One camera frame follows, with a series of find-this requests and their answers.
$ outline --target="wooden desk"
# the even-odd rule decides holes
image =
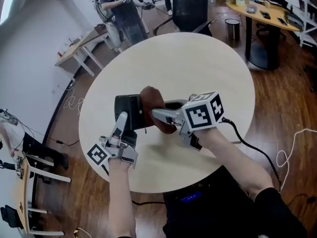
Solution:
[[[288,31],[299,31],[298,28],[287,24],[286,26],[281,24],[277,18],[282,18],[284,21],[284,9],[280,6],[270,5],[270,8],[266,8],[264,5],[250,1],[251,5],[257,7],[256,13],[247,13],[247,7],[239,7],[236,4],[228,3],[227,6],[234,11],[246,16],[247,20],[247,36],[246,36],[246,58],[262,69],[273,70],[279,67],[279,56],[278,56],[278,43],[280,29]],[[271,19],[266,19],[260,13],[260,10],[266,11],[270,14]],[[256,42],[251,42],[252,38],[252,19],[261,23],[269,25],[269,35],[267,42],[267,49],[265,50],[262,46]]]
[[[225,117],[237,124],[242,137],[249,129],[255,107],[253,80],[231,47],[202,34],[152,37],[113,59],[95,79],[83,103],[80,144],[88,163],[105,180],[108,175],[102,163],[97,166],[87,153],[101,135],[110,135],[116,95],[138,94],[147,85],[159,89],[165,101],[218,90]],[[218,128],[231,142],[239,141],[230,125],[222,123]],[[165,135],[155,126],[147,128],[147,134],[144,129],[136,132],[139,157],[135,170],[129,170],[131,191],[159,193],[184,188],[220,166],[216,159],[184,147],[176,132]]]
[[[14,201],[15,201],[15,208],[18,212],[19,218],[21,220],[22,226],[24,228],[24,231],[26,234],[33,234],[33,235],[41,235],[41,236],[63,236],[64,232],[47,232],[47,231],[34,231],[30,229],[29,226],[29,218],[28,218],[28,212],[40,212],[40,213],[47,213],[46,210],[40,210],[35,208],[29,208],[28,202],[27,202],[27,184],[30,177],[30,173],[34,172],[39,175],[43,175],[46,177],[50,177],[53,179],[65,181],[65,182],[71,182],[70,178],[58,176],[37,168],[34,168],[30,166],[27,158],[23,160],[22,167],[24,170],[24,175],[22,176],[22,179],[20,179],[18,176],[16,176],[16,189],[14,191]]]
[[[89,69],[89,67],[84,63],[83,60],[81,60],[77,56],[77,52],[81,49],[83,50],[97,65],[100,69],[103,69],[104,66],[101,64],[101,62],[91,53],[91,51],[85,46],[89,42],[95,40],[96,38],[101,37],[103,41],[107,44],[107,46],[113,50],[112,44],[107,40],[107,35],[108,32],[106,29],[104,29],[103,32],[98,33],[95,29],[93,29],[90,33],[86,34],[79,42],[76,44],[72,45],[71,47],[68,48],[68,50],[63,54],[62,57],[58,58],[57,63],[55,63],[55,66],[59,66],[66,60],[70,59],[71,57],[74,57],[78,63],[83,66],[83,68],[92,76],[94,77],[95,74]]]

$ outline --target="white cable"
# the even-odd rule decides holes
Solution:
[[[86,234],[89,235],[90,238],[92,238],[91,235],[86,230],[83,230],[82,228],[77,228],[77,229],[80,229],[80,230],[84,231]]]
[[[71,109],[71,110],[74,110],[75,108],[77,108],[77,109],[78,109],[78,115],[79,115],[79,114],[80,114],[80,109],[79,109],[79,108],[80,108],[81,105],[83,104],[84,98],[80,98],[80,99],[78,100],[78,103],[76,104],[76,106],[75,106],[75,107],[72,107],[73,104],[74,104],[74,102],[75,102],[75,99],[76,99],[76,97],[74,96],[74,94],[75,94],[75,88],[72,87],[72,88],[70,88],[68,91],[70,91],[70,90],[74,90],[74,91],[73,91],[72,95],[71,95],[70,97],[68,97],[67,100],[65,101],[64,106],[63,106],[63,109],[69,108],[69,109]]]
[[[282,167],[287,163],[287,173],[286,173],[285,178],[284,178],[284,181],[283,181],[283,183],[282,183],[281,191],[282,191],[282,189],[283,189],[283,187],[284,187],[285,181],[286,181],[287,176],[288,176],[288,172],[289,172],[289,159],[291,158],[292,153],[293,153],[293,150],[294,150],[296,135],[299,134],[299,133],[304,132],[305,130],[311,131],[311,132],[316,132],[316,133],[317,133],[317,130],[313,130],[313,129],[303,129],[303,130],[301,130],[301,131],[297,131],[297,132],[294,134],[292,150],[291,150],[289,156],[286,155],[286,153],[285,153],[284,150],[280,150],[280,151],[277,153],[277,155],[276,155],[276,164],[277,164],[277,166],[278,166],[279,168],[282,168]],[[278,158],[278,155],[279,155],[280,153],[284,153],[284,156],[285,156],[285,159],[286,159],[285,162],[284,162],[282,165],[279,165],[278,162],[277,162],[277,158]]]

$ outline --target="trash can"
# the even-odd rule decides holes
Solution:
[[[224,22],[226,22],[227,38],[238,42],[240,40],[240,21],[228,18]]]

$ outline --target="brown leather object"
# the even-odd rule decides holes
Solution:
[[[172,134],[175,132],[176,126],[166,124],[152,116],[152,109],[165,109],[165,103],[159,90],[152,86],[147,86],[141,91],[140,96],[146,127],[155,125],[165,134]]]

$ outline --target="table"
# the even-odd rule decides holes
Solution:
[[[28,157],[31,157],[32,159],[35,159],[37,161],[43,162],[44,164],[53,166],[52,162],[48,162],[45,160],[42,160],[38,157],[28,155]],[[64,232],[48,232],[48,231],[34,231],[30,230],[29,227],[29,218],[28,218],[28,212],[39,212],[39,213],[47,213],[47,210],[41,210],[41,209],[35,209],[28,207],[27,202],[27,184],[30,177],[30,173],[34,172],[39,175],[43,175],[46,177],[50,177],[52,179],[61,180],[65,182],[71,182],[70,178],[58,176],[37,168],[34,168],[30,166],[27,158],[23,160],[22,167],[24,170],[24,175],[22,179],[20,179],[18,176],[16,176],[16,189],[14,191],[14,201],[15,201],[15,209],[18,212],[19,218],[21,220],[22,226],[24,228],[24,231],[26,234],[32,234],[32,235],[40,235],[40,236],[63,236]]]
[[[281,24],[277,18],[284,18],[284,9],[277,5],[270,5],[270,8],[266,8],[264,5],[250,1],[251,5],[257,7],[257,12],[254,14],[247,13],[247,7],[239,7],[236,4],[227,2],[227,6],[241,15],[246,16],[247,20],[247,36],[246,36],[246,50],[245,55],[247,60],[256,65],[259,68],[266,70],[274,70],[279,67],[279,55],[278,55],[278,43],[280,30],[285,29],[288,31],[298,32],[299,29],[287,24],[286,26]],[[260,10],[266,11],[270,14],[271,19],[266,19],[260,13]],[[252,19],[269,25],[269,34],[267,40],[267,48],[263,48],[256,42],[252,42]]]
[[[86,36],[84,36],[79,42],[77,42],[76,44],[70,46],[67,51],[63,54],[62,57],[60,57],[57,61],[57,63],[55,64],[55,66],[59,66],[60,64],[62,64],[63,62],[65,62],[66,60],[70,59],[71,57],[74,57],[78,63],[92,76],[94,77],[95,74],[91,71],[91,69],[89,69],[89,67],[84,63],[84,61],[82,59],[80,59],[77,56],[77,52],[81,49],[83,50],[97,65],[100,69],[103,69],[104,66],[101,64],[101,62],[93,55],[93,53],[90,52],[90,50],[85,46],[87,45],[89,42],[95,40],[96,38],[101,37],[103,39],[103,41],[107,44],[107,46],[113,50],[113,46],[112,44],[107,40],[108,36],[108,32],[106,29],[104,29],[104,31],[102,32],[97,32],[95,29],[93,29],[92,31],[90,31]]]
[[[115,125],[115,96],[138,94],[147,85],[159,89],[165,101],[218,90],[225,117],[237,124],[242,137],[248,131],[255,90],[249,69],[232,48],[195,33],[171,33],[144,40],[106,66],[90,87],[81,109],[82,150],[91,167],[105,180],[105,170],[87,153],[101,135],[109,136]],[[219,129],[230,141],[238,141],[230,125],[220,124]],[[185,148],[176,132],[165,135],[154,126],[147,128],[147,134],[144,129],[136,132],[139,157],[135,170],[129,169],[131,191],[159,193],[180,189],[220,167],[215,158]]]

